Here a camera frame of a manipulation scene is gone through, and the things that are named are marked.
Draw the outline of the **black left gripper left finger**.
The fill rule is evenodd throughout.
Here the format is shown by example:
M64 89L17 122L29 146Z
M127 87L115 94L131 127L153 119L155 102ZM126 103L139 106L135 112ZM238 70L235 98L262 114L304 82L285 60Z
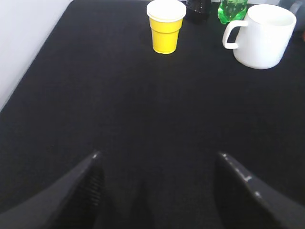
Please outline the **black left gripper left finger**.
M2 229L91 229L102 203L104 175L96 151L51 186L1 213Z

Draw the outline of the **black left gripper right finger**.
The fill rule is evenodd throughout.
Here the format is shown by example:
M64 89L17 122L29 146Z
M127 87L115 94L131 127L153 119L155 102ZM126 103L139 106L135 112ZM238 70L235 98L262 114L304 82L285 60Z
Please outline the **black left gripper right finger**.
M227 153L215 160L215 204L226 229L303 229L305 208Z

